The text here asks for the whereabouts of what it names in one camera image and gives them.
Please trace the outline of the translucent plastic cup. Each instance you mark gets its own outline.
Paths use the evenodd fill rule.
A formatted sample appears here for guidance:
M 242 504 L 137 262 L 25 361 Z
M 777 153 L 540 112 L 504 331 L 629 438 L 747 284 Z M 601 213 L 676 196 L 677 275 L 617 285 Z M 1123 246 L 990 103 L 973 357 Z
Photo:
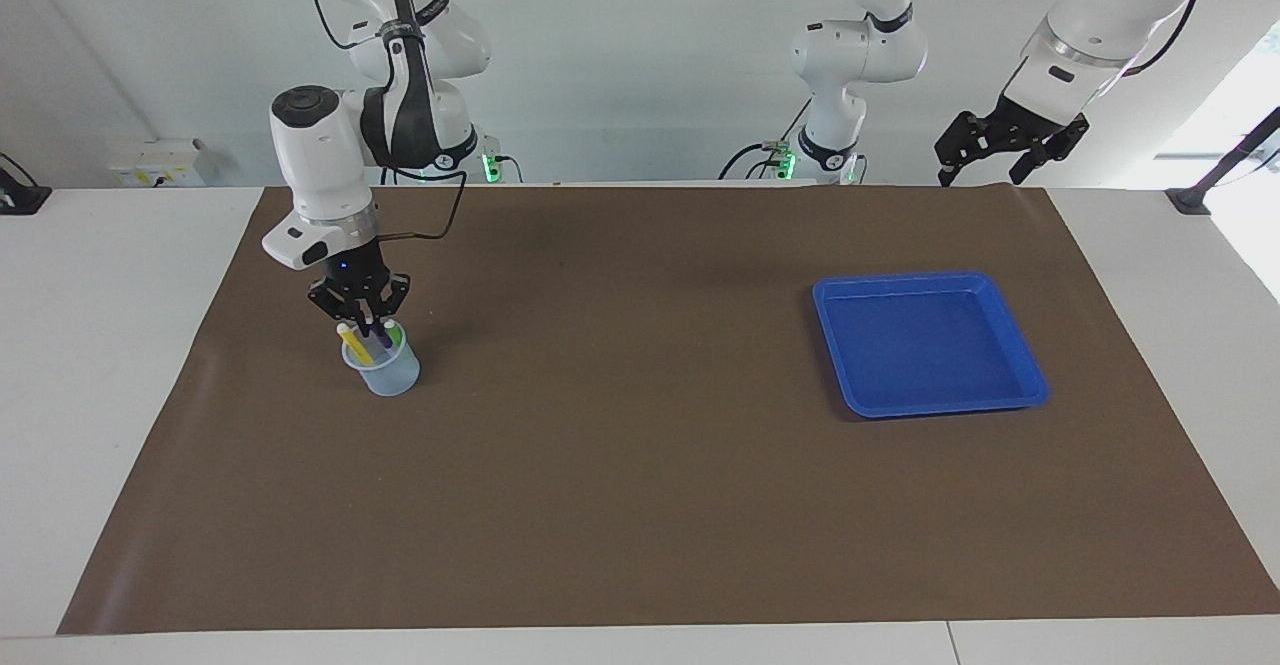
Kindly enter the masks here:
M 340 341 L 340 356 L 344 364 L 347 364 L 348 368 L 355 370 L 356 373 L 360 373 L 360 377 L 364 379 L 369 390 L 375 393 L 378 396 L 399 396 L 402 393 L 410 391 L 420 377 L 420 361 L 402 324 L 399 324 L 399 327 L 404 334 L 403 345 L 399 347 L 399 349 L 396 349 L 396 354 L 392 361 L 383 361 L 383 363 L 375 363 L 374 361 L 372 366 L 361 366 L 358 361 L 355 361 L 355 358 L 349 356 L 349 352 L 343 345 L 343 341 Z M 361 341 L 364 341 L 366 349 L 370 350 L 370 354 L 374 356 L 375 350 L 371 349 L 370 334 L 369 338 L 361 336 L 361 332 L 357 334 L 358 338 L 361 338 Z

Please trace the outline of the white wall socket box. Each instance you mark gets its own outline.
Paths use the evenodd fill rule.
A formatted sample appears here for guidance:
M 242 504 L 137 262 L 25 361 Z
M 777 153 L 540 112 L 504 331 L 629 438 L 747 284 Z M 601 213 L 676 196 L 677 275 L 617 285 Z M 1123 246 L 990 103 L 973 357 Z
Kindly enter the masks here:
M 212 178 L 212 162 L 198 139 L 163 138 L 114 145 L 108 171 L 122 187 L 204 187 Z

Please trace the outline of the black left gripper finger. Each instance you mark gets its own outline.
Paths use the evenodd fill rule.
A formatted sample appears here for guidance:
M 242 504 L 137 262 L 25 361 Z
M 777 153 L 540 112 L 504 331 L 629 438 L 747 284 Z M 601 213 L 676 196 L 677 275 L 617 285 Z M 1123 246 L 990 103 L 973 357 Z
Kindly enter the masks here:
M 960 113 L 934 141 L 941 187 L 950 187 L 963 168 L 993 153 L 1001 153 L 1006 139 L 1006 123 L 993 116 Z
M 1069 127 L 1047 138 L 1033 138 L 1030 146 L 1010 168 L 1014 185 L 1023 185 L 1030 174 L 1047 162 L 1062 162 L 1089 130 L 1089 121 L 1071 121 Z

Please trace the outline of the brown table mat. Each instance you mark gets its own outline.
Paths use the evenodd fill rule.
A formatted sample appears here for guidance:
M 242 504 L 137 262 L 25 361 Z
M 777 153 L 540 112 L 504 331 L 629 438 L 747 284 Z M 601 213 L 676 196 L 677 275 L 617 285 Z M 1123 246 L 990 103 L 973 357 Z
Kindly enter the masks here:
M 1048 194 L 476 188 L 340 363 L 259 196 L 63 634 L 1280 614 Z M 873 422 L 812 286 L 978 270 L 1046 405 Z

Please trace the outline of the black stand with pole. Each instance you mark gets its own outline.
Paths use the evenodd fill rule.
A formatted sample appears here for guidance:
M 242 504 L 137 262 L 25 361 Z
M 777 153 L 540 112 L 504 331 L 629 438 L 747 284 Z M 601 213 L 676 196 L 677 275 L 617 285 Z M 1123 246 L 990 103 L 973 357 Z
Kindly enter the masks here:
M 1221 185 L 1231 170 L 1251 159 L 1251 155 L 1266 145 L 1271 137 L 1276 136 L 1276 132 L 1280 132 L 1280 106 L 1274 107 L 1256 127 L 1245 133 L 1238 145 L 1233 150 L 1229 150 L 1228 153 L 1224 153 L 1194 185 L 1166 188 L 1165 194 L 1167 199 L 1179 214 L 1208 217 L 1211 211 L 1204 205 L 1204 199 L 1210 194 L 1210 191 Z

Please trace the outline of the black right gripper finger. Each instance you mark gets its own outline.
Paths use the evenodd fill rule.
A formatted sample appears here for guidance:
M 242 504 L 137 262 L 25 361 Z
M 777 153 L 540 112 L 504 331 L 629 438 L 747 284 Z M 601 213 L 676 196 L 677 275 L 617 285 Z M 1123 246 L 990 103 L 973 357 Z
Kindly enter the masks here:
M 334 322 L 349 324 L 361 336 L 369 336 L 371 326 L 366 313 L 366 299 L 360 293 L 334 290 L 332 283 L 311 283 L 307 290 L 311 304 L 316 304 Z
M 374 278 L 374 327 L 383 331 L 385 322 L 393 318 L 407 299 L 410 278 L 401 272 L 380 272 Z

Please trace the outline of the black table clamp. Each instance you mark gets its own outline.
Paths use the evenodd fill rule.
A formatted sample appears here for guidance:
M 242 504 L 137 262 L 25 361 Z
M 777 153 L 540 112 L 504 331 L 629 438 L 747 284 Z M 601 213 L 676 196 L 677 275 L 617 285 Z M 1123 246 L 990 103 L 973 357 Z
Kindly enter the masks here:
M 38 214 L 52 194 L 52 188 L 41 185 L 18 160 L 0 151 L 0 215 Z

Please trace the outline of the blue plastic tray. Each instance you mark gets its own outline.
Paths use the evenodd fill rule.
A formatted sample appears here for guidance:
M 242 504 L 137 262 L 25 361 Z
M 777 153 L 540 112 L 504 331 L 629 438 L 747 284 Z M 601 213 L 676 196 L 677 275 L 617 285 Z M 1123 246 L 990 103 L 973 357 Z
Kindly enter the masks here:
M 986 272 L 823 278 L 812 299 L 838 391 L 858 416 L 996 413 L 1050 400 L 1041 364 Z

